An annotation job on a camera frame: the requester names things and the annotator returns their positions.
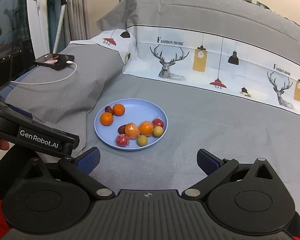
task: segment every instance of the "yellow ball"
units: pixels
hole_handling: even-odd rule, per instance
[[[161,126],[156,126],[152,133],[154,137],[160,137],[163,134],[163,128]]]
[[[148,143],[148,138],[145,135],[140,135],[137,139],[139,146],[146,146]]]

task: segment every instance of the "deer antlers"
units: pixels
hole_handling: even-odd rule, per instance
[[[272,74],[273,74],[274,72],[275,72],[275,71],[273,71],[270,75],[269,75],[269,73],[267,72],[267,76],[268,76],[268,79],[269,79],[270,83],[273,85],[274,90],[275,90],[276,92],[283,92],[284,90],[289,89],[289,88],[292,86],[293,82],[290,84],[290,79],[288,78],[288,85],[286,86],[286,83],[284,82],[284,86],[283,86],[280,90],[278,90],[277,84],[275,83],[275,78],[274,78],[274,80],[271,78],[271,76],[272,76]]]
[[[162,52],[160,53],[160,55],[158,55],[158,53],[156,51],[159,46],[160,46],[160,44],[158,46],[156,46],[153,51],[152,51],[151,46],[150,46],[150,50],[151,50],[151,53],[153,54],[153,56],[155,56],[156,58],[158,58],[160,61],[162,61],[162,64],[164,64],[166,62],[164,61],[164,57],[162,57]],[[189,51],[188,54],[185,55],[185,53],[184,53],[184,51],[182,49],[181,49],[181,51],[182,51],[182,55],[180,57],[178,57],[178,55],[176,54],[176,57],[173,58],[172,60],[170,60],[168,62],[170,65],[172,63],[176,62],[176,61],[185,59],[189,55],[189,52],[190,52]]]

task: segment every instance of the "crosshair logo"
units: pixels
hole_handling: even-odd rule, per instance
[[[145,197],[147,197],[147,198],[150,198],[150,197],[152,197],[154,194],[152,194],[152,193],[150,193],[150,192],[147,192],[147,193],[145,193],[145,194],[143,194]]]

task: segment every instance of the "blue plate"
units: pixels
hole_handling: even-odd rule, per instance
[[[104,126],[100,123],[100,116],[105,112],[106,106],[113,106],[115,104],[122,104],[126,108],[124,115],[116,116],[114,115],[113,123],[109,126]],[[96,115],[94,119],[94,130],[96,131],[99,138],[105,142],[107,145],[110,145],[113,148],[124,150],[124,151],[136,151],[144,148],[148,148],[151,145],[159,141],[164,134],[166,133],[168,127],[168,118],[165,112],[154,103],[151,103],[146,100],[137,99],[137,98],[126,98],[114,101],[108,105],[101,108],[101,110]],[[148,144],[146,146],[140,147],[137,144],[137,140],[130,140],[129,145],[126,147],[120,147],[115,144],[115,138],[119,135],[118,128],[124,124],[133,122],[139,126],[143,121],[152,122],[153,119],[159,118],[163,121],[163,134],[159,138],[154,136],[148,137]]]

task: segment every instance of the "metal screw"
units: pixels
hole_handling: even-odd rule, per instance
[[[196,188],[188,188],[185,191],[185,194],[189,197],[197,197],[200,195],[200,190],[197,190]]]
[[[112,194],[112,190],[108,188],[101,188],[97,190],[97,195],[101,197],[109,197]]]

